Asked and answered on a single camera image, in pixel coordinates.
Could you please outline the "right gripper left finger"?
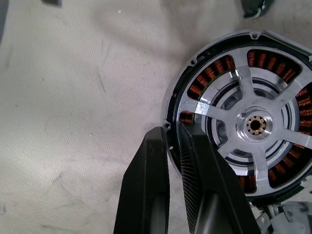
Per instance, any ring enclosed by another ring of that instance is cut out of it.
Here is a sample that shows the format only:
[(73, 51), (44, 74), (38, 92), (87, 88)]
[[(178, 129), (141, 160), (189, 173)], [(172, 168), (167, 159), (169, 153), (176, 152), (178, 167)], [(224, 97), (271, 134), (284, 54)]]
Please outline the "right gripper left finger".
[(170, 184), (162, 127), (148, 131), (124, 173), (113, 234), (168, 234)]

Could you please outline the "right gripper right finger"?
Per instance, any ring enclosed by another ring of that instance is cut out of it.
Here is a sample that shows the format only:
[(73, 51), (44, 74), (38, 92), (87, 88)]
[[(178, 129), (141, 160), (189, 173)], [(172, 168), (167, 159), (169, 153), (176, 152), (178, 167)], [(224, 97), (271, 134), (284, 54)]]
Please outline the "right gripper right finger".
[(179, 125), (180, 165), (191, 234), (260, 234), (237, 175), (195, 126)]

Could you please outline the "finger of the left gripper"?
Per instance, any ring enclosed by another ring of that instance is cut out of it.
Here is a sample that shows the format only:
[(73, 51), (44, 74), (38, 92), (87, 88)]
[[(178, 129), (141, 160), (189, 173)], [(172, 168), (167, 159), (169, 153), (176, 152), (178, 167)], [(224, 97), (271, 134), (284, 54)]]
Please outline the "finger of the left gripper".
[(257, 0), (258, 6), (255, 8), (253, 17), (265, 15), (271, 7), (271, 0)]
[(252, 18), (256, 14), (256, 0), (241, 0), (244, 18)]

